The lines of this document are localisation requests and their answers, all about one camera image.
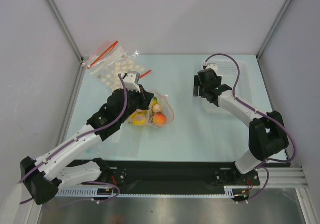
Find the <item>left aluminium frame post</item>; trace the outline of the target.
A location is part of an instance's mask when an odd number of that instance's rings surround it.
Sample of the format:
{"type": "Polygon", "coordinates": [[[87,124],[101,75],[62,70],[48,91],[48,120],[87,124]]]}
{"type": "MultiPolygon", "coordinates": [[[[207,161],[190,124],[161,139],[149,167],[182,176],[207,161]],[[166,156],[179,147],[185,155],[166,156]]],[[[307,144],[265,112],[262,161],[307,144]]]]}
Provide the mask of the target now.
{"type": "Polygon", "coordinates": [[[51,11],[51,14],[53,15],[56,23],[58,24],[62,34],[64,35],[66,41],[68,42],[71,50],[73,51],[74,55],[76,56],[76,58],[82,62],[83,61],[83,56],[73,38],[73,35],[70,31],[70,29],[68,28],[55,0],[44,0],[45,3],[47,4],[49,10],[51,11]]]}

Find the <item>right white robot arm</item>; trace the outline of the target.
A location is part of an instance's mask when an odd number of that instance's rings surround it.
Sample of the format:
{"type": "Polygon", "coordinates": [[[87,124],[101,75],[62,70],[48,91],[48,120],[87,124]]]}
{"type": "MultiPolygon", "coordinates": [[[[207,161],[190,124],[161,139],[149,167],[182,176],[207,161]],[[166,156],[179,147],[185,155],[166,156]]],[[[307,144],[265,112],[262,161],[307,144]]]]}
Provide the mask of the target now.
{"type": "Polygon", "coordinates": [[[243,184],[248,180],[249,172],[289,146],[282,115],[278,111],[261,112],[250,106],[234,93],[232,87],[222,83],[222,76],[214,69],[198,71],[194,76],[193,95],[227,110],[249,128],[249,149],[235,161],[236,169],[231,171],[235,184],[243,184]]]}

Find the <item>red zipper clear bag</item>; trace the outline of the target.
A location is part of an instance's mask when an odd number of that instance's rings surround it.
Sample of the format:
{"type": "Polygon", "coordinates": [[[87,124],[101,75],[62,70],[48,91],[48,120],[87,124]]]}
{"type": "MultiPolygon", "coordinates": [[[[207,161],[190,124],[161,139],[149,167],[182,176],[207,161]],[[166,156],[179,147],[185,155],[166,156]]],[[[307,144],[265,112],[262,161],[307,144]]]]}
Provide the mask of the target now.
{"type": "Polygon", "coordinates": [[[112,74],[116,62],[122,60],[125,56],[126,52],[119,41],[107,40],[86,60],[83,60],[81,65],[89,71],[92,77],[97,79],[107,78],[107,75],[112,74]]]}

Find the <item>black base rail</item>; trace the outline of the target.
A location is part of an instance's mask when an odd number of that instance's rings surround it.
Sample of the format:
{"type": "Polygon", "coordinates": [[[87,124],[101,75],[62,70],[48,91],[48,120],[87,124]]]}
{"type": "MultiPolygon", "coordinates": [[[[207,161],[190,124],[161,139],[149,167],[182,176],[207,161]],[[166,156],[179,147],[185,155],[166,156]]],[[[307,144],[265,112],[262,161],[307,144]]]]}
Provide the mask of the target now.
{"type": "Polygon", "coordinates": [[[241,174],[233,162],[103,161],[121,194],[211,195],[226,186],[260,185],[256,171],[241,174]]]}

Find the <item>blue zipper clear bag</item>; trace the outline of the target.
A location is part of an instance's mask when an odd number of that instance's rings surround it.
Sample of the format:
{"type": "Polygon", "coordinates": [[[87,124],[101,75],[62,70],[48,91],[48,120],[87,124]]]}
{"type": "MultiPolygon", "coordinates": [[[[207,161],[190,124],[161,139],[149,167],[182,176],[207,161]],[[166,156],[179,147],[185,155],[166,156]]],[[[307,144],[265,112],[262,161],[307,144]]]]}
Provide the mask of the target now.
{"type": "Polygon", "coordinates": [[[83,156],[109,160],[126,160],[138,157],[144,128],[124,124],[121,129],[104,142],[90,148],[83,156]]]}

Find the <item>aluminium frame post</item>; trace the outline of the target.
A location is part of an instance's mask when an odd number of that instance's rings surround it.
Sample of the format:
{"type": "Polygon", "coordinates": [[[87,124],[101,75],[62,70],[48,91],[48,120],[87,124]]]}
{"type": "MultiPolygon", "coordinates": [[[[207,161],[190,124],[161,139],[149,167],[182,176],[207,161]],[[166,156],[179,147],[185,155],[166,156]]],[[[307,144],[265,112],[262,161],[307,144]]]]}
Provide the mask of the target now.
{"type": "Polygon", "coordinates": [[[281,6],[273,24],[271,25],[270,30],[268,31],[262,45],[260,46],[256,57],[258,60],[260,60],[265,52],[265,50],[267,49],[267,47],[269,46],[270,42],[272,41],[273,37],[275,36],[278,28],[280,27],[282,21],[284,20],[287,12],[289,11],[291,5],[293,4],[294,0],[285,0],[283,5],[281,6]]]}
{"type": "Polygon", "coordinates": [[[73,38],[73,35],[70,31],[70,29],[68,28],[55,0],[44,0],[45,3],[47,4],[49,10],[51,11],[51,14],[53,15],[56,23],[58,24],[62,34],[64,35],[66,41],[68,42],[71,50],[73,51],[74,55],[76,56],[76,58],[82,62],[83,61],[83,56],[73,38]]]}

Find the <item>red orange peach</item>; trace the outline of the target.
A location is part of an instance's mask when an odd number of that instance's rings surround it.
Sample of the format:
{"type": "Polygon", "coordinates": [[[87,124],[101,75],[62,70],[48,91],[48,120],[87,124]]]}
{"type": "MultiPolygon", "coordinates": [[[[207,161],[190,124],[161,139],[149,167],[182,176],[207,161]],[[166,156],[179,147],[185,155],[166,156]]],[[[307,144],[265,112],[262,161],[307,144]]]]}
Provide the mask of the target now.
{"type": "Polygon", "coordinates": [[[153,124],[155,125],[165,125],[167,122],[167,117],[163,113],[156,113],[152,120],[153,124]]]}

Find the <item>right aluminium frame post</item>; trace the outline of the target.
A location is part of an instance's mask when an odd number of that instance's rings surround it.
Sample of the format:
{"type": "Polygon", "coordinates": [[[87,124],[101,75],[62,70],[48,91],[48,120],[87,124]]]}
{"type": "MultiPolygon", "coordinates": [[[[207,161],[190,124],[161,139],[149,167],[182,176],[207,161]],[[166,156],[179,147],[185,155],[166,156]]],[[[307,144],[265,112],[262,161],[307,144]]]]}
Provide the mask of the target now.
{"type": "Polygon", "coordinates": [[[258,60],[260,60],[265,52],[265,50],[267,49],[267,47],[269,46],[270,42],[272,41],[273,37],[275,36],[278,28],[280,27],[282,21],[284,20],[287,12],[289,11],[291,5],[293,4],[294,0],[285,0],[283,5],[281,6],[273,24],[271,25],[270,30],[268,31],[262,45],[260,46],[256,57],[258,60]]]}

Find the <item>beige garlic bulb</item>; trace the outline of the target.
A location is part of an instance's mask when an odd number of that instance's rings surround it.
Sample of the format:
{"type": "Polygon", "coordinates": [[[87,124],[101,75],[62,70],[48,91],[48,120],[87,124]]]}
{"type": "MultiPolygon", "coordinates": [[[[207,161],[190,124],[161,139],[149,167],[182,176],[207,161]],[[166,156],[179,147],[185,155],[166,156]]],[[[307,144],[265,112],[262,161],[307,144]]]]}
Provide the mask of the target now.
{"type": "Polygon", "coordinates": [[[157,103],[157,104],[153,105],[152,111],[153,111],[153,113],[162,113],[161,104],[157,103]]]}

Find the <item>white perforated plastic basket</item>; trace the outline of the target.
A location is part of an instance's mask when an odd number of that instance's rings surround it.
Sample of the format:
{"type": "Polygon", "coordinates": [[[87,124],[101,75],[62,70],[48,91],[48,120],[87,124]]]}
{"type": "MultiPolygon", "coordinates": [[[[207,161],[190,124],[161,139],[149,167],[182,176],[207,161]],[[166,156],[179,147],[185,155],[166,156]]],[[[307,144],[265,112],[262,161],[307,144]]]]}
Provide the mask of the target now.
{"type": "MultiPolygon", "coordinates": [[[[237,76],[238,69],[235,63],[230,59],[210,59],[208,63],[216,63],[218,65],[218,75],[222,76],[222,83],[233,87],[237,76]]],[[[249,76],[247,64],[243,61],[238,62],[240,68],[240,77],[236,86],[236,94],[250,103],[255,102],[252,81],[249,76]]],[[[231,115],[231,113],[223,108],[217,107],[210,103],[207,99],[202,98],[201,104],[206,113],[214,115],[231,115]]]]}

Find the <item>yellow banana bunch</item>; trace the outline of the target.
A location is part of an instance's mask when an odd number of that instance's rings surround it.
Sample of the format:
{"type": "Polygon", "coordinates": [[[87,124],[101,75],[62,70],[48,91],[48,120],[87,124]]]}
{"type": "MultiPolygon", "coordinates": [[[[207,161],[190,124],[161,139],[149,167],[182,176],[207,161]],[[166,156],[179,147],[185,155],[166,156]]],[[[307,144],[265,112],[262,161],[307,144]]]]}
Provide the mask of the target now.
{"type": "Polygon", "coordinates": [[[144,126],[149,124],[149,111],[148,110],[136,110],[129,118],[129,123],[136,126],[144,126]]]}

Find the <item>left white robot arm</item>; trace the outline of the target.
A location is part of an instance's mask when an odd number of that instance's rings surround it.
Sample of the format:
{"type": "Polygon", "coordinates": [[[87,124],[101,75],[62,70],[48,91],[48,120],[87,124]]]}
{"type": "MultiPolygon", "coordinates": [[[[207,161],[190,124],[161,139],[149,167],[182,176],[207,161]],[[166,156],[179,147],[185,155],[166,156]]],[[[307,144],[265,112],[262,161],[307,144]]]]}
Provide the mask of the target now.
{"type": "Polygon", "coordinates": [[[101,158],[74,167],[69,167],[69,164],[119,131],[136,110],[149,109],[155,95],[142,85],[139,88],[139,91],[116,89],[107,103],[72,138],[37,159],[28,156],[21,161],[21,182],[36,204],[45,204],[60,190],[77,184],[114,182],[110,167],[101,158]]]}

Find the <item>green orange mango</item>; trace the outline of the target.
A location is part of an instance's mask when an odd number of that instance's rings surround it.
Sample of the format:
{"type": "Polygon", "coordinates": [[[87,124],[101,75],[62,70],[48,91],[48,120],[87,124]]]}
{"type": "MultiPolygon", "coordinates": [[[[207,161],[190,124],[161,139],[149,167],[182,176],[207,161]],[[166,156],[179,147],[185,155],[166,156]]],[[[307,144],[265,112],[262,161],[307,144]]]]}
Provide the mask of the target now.
{"type": "Polygon", "coordinates": [[[152,104],[155,105],[157,103],[158,103],[158,99],[157,99],[157,97],[154,97],[153,100],[152,100],[152,104]]]}

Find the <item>cream dotted zip bag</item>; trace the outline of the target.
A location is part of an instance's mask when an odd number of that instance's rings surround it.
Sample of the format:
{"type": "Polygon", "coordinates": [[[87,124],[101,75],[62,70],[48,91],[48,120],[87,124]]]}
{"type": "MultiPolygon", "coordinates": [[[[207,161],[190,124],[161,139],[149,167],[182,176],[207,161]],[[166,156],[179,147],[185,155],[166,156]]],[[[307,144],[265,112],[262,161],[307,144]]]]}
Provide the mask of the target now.
{"type": "Polygon", "coordinates": [[[119,47],[112,54],[99,60],[90,75],[112,90],[121,88],[122,85],[118,77],[120,72],[137,71],[143,78],[152,71],[137,62],[139,56],[138,50],[130,52],[119,47]]]}

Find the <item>pink dotted zip bag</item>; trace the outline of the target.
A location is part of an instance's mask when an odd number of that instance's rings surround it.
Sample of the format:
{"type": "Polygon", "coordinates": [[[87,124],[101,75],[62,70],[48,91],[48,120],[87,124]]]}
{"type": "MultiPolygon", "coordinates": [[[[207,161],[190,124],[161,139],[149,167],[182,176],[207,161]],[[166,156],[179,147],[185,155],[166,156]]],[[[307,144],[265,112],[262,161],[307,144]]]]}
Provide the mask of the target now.
{"type": "Polygon", "coordinates": [[[134,126],[150,126],[162,128],[171,124],[175,118],[175,113],[169,103],[168,95],[162,95],[156,90],[148,110],[136,110],[127,120],[128,124],[134,126]]]}

